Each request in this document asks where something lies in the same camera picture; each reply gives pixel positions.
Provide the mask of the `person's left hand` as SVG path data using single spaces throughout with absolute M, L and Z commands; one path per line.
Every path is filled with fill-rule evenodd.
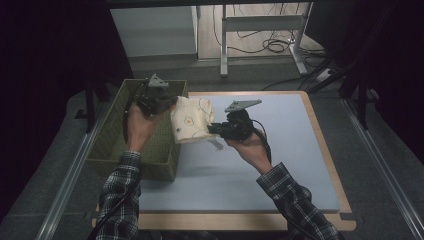
M 131 106 L 127 120 L 128 150 L 141 153 L 162 118 L 162 114 L 146 117 L 138 106 Z

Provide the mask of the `wooden table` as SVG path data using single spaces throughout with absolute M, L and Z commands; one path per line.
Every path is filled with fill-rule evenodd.
M 261 100 L 264 95 L 284 94 L 301 94 L 303 96 L 304 104 L 309 112 L 318 144 L 321 147 L 327 170 L 339 200 L 340 209 L 338 211 L 325 212 L 320 210 L 338 230 L 354 230 L 357 226 L 355 221 L 343 221 L 340 218 L 340 213 L 352 213 L 352 210 L 306 93 L 302 91 L 203 92 L 200 96 L 211 101 L 217 121 L 223 121 L 226 117 L 225 108 L 234 100 Z M 287 224 L 277 209 L 273 212 L 143 212 L 140 209 L 139 226 L 142 229 L 152 230 L 278 231 L 285 229 Z

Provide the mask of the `black stand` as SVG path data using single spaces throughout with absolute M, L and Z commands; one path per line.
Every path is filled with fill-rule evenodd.
M 312 10 L 312 25 L 324 37 L 329 58 L 323 64 L 334 64 L 336 73 L 308 87 L 314 94 L 342 79 L 338 95 L 345 99 L 357 93 L 356 114 L 367 129 L 366 104 L 371 52 L 386 21 L 385 8 L 391 0 L 317 0 Z
M 87 120 L 87 133 L 91 132 L 94 124 L 96 123 L 94 96 L 97 96 L 100 102 L 109 101 L 111 98 L 111 93 L 106 86 L 107 80 L 108 78 L 104 74 L 100 74 L 97 76 L 89 77 L 85 82 L 86 109 L 79 109 L 75 115 L 75 118 Z

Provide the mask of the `white cabinet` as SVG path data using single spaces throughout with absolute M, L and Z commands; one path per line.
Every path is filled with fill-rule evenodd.
M 197 53 L 195 6 L 111 9 L 128 57 Z

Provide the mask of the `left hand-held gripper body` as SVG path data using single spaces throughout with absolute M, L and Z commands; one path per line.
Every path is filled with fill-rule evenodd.
M 177 96 L 168 89 L 169 84 L 153 74 L 136 87 L 135 103 L 148 117 L 161 114 L 177 102 Z

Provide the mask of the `cream printed cloth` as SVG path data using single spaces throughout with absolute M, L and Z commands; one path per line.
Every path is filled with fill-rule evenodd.
M 211 134 L 209 127 L 215 119 L 215 111 L 209 99 L 179 96 L 170 111 L 174 140 L 177 144 L 207 141 L 218 151 L 224 146 Z

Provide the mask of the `metal floor rail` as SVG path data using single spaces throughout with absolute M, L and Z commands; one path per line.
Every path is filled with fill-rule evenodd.
M 35 240 L 52 240 L 57 230 L 60 220 L 64 214 L 65 208 L 69 202 L 71 194 L 75 188 L 78 177 L 82 171 L 88 152 L 91 149 L 94 138 L 99 132 L 104 117 L 107 114 L 107 104 L 101 103 L 95 112 L 96 120 L 89 133 L 85 133 L 83 139 L 71 161 L 65 177 L 59 187 L 59 190 L 53 199 L 49 211 L 44 218 L 43 223 L 35 237 Z
M 421 216 L 418 214 L 410 198 L 399 184 L 370 132 L 366 130 L 358 120 L 357 111 L 353 103 L 346 99 L 342 99 L 341 103 L 346 108 L 355 130 L 368 151 L 372 161 L 376 165 L 377 171 L 382 177 L 382 180 L 390 192 L 390 195 L 398 207 L 406 225 L 410 229 L 413 238 L 415 240 L 424 240 L 424 221 L 421 219 Z

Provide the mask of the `white power strip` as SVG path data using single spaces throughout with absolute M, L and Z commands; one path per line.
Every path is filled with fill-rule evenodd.
M 326 68 L 316 77 L 316 81 L 322 82 L 326 80 L 327 78 L 329 78 L 330 76 L 332 76 L 334 73 L 335 71 L 333 69 Z

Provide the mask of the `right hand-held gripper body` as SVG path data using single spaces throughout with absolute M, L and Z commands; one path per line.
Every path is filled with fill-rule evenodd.
M 219 135 L 224 139 L 246 140 L 253 133 L 253 120 L 247 108 L 260 104 L 261 100 L 234 100 L 226 109 L 227 121 L 222 123 Z

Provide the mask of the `person's right hand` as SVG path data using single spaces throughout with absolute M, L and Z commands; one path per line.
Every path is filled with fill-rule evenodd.
M 261 141 L 262 132 L 259 135 L 253 133 L 248 139 L 240 142 L 226 139 L 228 146 L 234 148 L 243 160 L 254 167 L 261 175 L 272 169 L 265 147 Z

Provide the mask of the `green plastic basket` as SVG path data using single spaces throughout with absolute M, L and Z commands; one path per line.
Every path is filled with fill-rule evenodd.
M 127 145 L 124 141 L 124 110 L 142 79 L 126 79 L 105 120 L 96 134 L 86 162 L 100 175 L 107 177 L 117 166 Z M 158 123 L 154 135 L 142 152 L 142 179 L 173 182 L 176 177 L 180 145 L 174 142 L 169 114 Z

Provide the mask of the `grey metal desk frame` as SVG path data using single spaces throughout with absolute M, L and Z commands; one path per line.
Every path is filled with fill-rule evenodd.
M 295 39 L 289 42 L 289 50 L 301 76 L 307 75 L 307 69 L 300 57 L 300 43 L 309 18 L 312 3 L 308 2 L 302 14 L 281 16 L 247 16 L 227 17 L 226 6 L 223 5 L 221 19 L 221 50 L 220 50 L 220 75 L 228 76 L 227 42 L 228 32 L 237 31 L 274 31 L 294 30 Z

